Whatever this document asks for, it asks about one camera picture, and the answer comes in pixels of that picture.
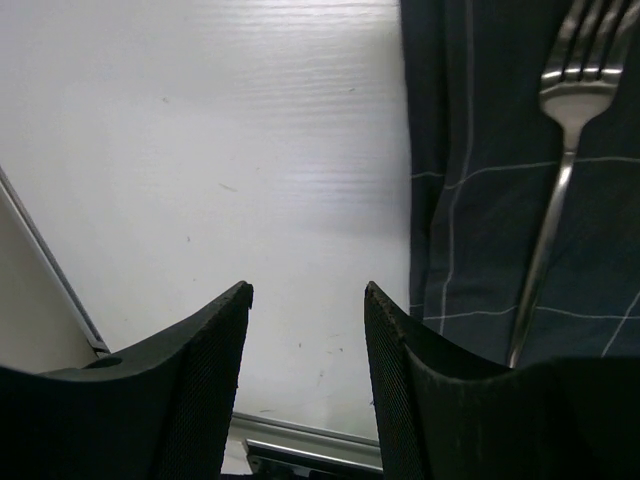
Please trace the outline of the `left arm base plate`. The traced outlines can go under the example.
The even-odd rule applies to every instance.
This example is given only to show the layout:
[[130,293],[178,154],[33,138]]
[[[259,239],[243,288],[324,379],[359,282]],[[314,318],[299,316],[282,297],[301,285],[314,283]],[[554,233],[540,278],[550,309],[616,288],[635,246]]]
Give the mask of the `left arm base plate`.
[[246,458],[255,479],[382,480],[380,467],[294,448],[246,440]]

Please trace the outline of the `dark grey checked cloth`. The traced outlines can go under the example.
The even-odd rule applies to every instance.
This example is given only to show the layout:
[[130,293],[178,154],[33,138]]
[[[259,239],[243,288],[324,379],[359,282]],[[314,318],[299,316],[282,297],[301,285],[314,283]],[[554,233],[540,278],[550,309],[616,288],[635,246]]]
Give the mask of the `dark grey checked cloth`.
[[[540,76],[566,1],[404,1],[412,161],[410,313],[507,359],[561,156]],[[639,352],[639,50],[584,130],[520,358]]]

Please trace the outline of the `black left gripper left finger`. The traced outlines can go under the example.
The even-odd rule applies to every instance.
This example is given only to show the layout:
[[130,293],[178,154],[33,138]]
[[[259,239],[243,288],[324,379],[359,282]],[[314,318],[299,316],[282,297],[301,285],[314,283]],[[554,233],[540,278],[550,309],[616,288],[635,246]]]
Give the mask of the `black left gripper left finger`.
[[216,479],[252,288],[83,368],[1,371],[5,479]]

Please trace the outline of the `silver metal fork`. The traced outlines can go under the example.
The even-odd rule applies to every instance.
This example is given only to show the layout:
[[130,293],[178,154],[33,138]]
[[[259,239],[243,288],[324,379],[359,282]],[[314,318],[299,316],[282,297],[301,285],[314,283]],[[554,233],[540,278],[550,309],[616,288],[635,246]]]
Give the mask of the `silver metal fork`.
[[517,366],[533,323],[582,130],[611,106],[638,24],[637,1],[574,1],[542,71],[540,107],[562,128],[562,156],[512,328],[510,368]]

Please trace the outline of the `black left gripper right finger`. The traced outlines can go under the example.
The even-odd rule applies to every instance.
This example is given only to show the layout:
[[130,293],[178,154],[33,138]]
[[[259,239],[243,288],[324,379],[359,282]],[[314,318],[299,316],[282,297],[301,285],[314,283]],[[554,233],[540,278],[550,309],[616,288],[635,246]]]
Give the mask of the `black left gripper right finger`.
[[365,337],[388,479],[635,479],[639,362],[514,370],[410,318],[375,283]]

